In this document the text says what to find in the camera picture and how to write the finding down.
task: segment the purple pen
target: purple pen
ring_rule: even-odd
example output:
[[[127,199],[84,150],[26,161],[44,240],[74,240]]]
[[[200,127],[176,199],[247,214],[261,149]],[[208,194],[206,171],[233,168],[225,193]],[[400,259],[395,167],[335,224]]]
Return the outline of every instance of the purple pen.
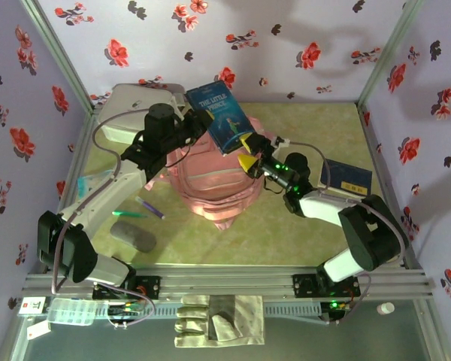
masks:
[[[154,213],[158,218],[163,220],[165,218],[165,215],[160,213],[156,208],[154,208],[151,204],[145,202],[141,197],[137,196],[135,197],[135,200],[139,203],[141,203],[145,208],[147,208],[149,211]]]

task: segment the black bracket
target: black bracket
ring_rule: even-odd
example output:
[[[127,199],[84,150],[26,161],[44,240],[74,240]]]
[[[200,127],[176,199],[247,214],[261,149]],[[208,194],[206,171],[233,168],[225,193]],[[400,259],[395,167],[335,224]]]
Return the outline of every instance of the black bracket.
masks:
[[[159,276],[135,276],[134,284],[133,289],[130,289],[131,291],[144,293],[150,299],[159,299]],[[138,299],[138,297],[116,292],[98,284],[93,290],[92,299]]]
[[[293,275],[292,287],[294,296],[297,299],[324,297],[336,299],[340,297],[351,298],[352,295],[359,297],[361,295],[358,279],[354,277],[346,278],[341,282],[324,288],[319,285],[316,274]]]

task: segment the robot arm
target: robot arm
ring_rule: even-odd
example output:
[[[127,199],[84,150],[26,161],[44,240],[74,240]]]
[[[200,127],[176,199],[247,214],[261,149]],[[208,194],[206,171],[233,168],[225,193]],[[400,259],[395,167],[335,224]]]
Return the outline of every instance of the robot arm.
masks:
[[[212,123],[206,111],[189,111],[183,120],[167,104],[150,107],[144,131],[120,156],[117,170],[83,199],[60,214],[45,212],[38,221],[38,257],[54,266],[57,244],[61,244],[59,272],[78,283],[85,279],[128,287],[135,270],[124,262],[97,254],[90,240],[127,197],[142,188],[166,165],[167,154],[192,146]],[[66,228],[63,239],[60,233]]]
[[[250,177],[264,175],[284,188],[283,199],[291,213],[342,227],[349,247],[318,266],[318,284],[323,289],[360,272],[373,271],[400,254],[398,236],[401,236],[404,248],[409,245],[406,235],[379,196],[367,196],[353,203],[322,193],[309,183],[310,169],[304,155],[291,153],[282,163],[273,157],[275,148],[266,137],[251,133],[243,135],[241,140],[252,154],[239,156],[244,171]]]

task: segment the book cover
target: book cover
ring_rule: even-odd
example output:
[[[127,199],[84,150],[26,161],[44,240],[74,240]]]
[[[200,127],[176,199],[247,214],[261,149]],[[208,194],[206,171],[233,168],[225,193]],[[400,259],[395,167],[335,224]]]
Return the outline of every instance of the book cover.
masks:
[[[208,131],[222,154],[240,148],[240,136],[254,132],[246,114],[222,80],[191,89],[186,98],[192,109],[205,109],[213,114],[214,120]]]
[[[335,190],[346,195],[366,197],[371,194],[373,181],[373,172],[353,165],[336,162],[327,159],[331,171],[330,190]],[[325,164],[322,164],[319,186],[325,187],[328,180],[328,174]]]

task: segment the work glove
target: work glove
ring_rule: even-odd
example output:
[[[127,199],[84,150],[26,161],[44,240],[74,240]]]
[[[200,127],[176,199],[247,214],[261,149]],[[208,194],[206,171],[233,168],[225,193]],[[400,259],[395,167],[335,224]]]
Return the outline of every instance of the work glove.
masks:
[[[175,347],[264,344],[261,296],[186,295],[177,310]]]

